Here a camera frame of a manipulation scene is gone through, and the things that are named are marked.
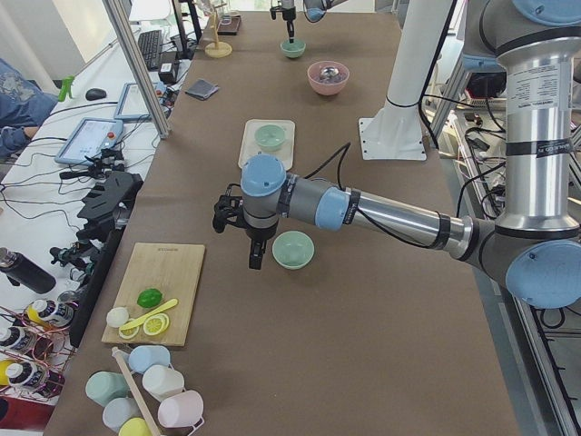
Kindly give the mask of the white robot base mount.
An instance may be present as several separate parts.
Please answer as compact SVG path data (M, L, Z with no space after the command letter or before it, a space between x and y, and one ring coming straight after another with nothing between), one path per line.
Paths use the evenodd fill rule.
M385 104L359 120L362 158L424 161L419 105L456 8L453 0L409 2Z

